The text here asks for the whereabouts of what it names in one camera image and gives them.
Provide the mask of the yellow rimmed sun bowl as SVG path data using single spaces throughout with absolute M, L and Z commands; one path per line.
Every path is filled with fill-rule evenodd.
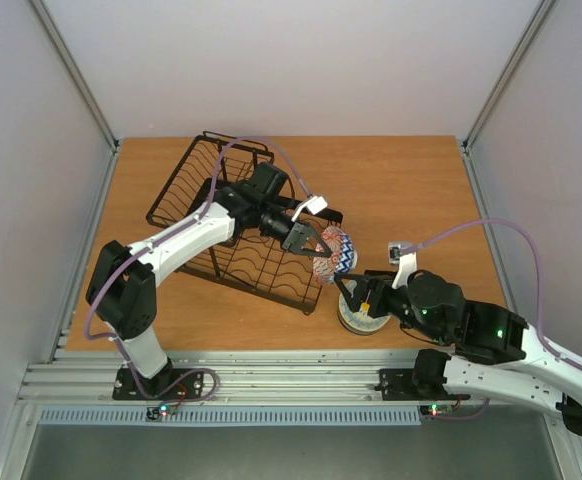
M 339 312 L 339 311 L 349 311 L 349 312 L 351 312 L 351 311 L 348 309 L 348 307 L 347 307 L 347 305 L 346 305 L 346 303 L 345 303 L 345 301 L 344 301 L 344 298 L 342 297 L 341 293 L 339 294 L 339 299 L 338 299 L 338 312 Z

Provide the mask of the black wire dish rack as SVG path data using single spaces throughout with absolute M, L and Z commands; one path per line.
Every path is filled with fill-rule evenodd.
M 310 314 L 321 293 L 312 266 L 335 252 L 323 235 L 342 215 L 311 212 L 297 185 L 263 143 L 205 131 L 146 215 L 160 231 L 141 260 L 158 283 L 182 272 Z

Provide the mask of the blue white patterned bowl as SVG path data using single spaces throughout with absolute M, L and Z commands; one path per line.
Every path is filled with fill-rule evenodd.
M 355 249 L 351 237 L 341 229 L 338 230 L 338 240 L 339 253 L 338 260 L 335 265 L 335 272 L 348 273 L 356 267 L 358 253 Z

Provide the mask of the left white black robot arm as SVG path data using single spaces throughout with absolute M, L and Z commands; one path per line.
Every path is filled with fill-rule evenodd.
M 128 246 L 111 241 L 101 249 L 86 292 L 88 315 L 107 325 L 108 337 L 120 345 L 148 397 L 163 397 L 173 381 L 170 360 L 153 328 L 157 289 L 170 274 L 249 229 L 274 239 L 285 252 L 313 255 L 307 244 L 318 234 L 300 215 L 319 213 L 327 202 L 310 195 L 287 214 L 278 202 L 287 180 L 283 170 L 261 163 L 246 179 L 212 186 L 199 208 L 161 232 Z

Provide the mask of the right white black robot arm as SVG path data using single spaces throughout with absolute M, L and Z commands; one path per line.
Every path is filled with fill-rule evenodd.
M 552 353 L 521 316 L 487 302 L 468 300 L 462 289 L 426 270 L 393 287 L 385 272 L 338 274 L 335 283 L 351 313 L 393 316 L 404 330 L 424 336 L 413 367 L 398 382 L 384 380 L 388 397 L 418 400 L 482 397 L 561 418 L 582 437 L 582 370 Z

